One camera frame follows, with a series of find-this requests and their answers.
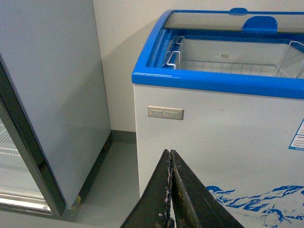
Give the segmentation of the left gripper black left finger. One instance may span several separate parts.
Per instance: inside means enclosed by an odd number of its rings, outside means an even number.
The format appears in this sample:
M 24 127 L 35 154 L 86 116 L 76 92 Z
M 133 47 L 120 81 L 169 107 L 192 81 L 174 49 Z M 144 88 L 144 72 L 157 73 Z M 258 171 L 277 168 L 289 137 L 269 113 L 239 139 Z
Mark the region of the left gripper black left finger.
M 123 228 L 172 228 L 171 217 L 172 158 L 163 151 L 137 204 L 125 219 Z

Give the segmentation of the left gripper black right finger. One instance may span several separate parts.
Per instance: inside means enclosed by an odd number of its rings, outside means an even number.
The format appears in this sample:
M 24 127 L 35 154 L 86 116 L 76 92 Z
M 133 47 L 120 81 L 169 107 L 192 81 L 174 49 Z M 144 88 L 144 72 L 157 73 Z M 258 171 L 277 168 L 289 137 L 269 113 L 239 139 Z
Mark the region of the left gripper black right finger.
M 178 228 L 242 228 L 207 190 L 175 151 L 172 159 L 172 202 Z

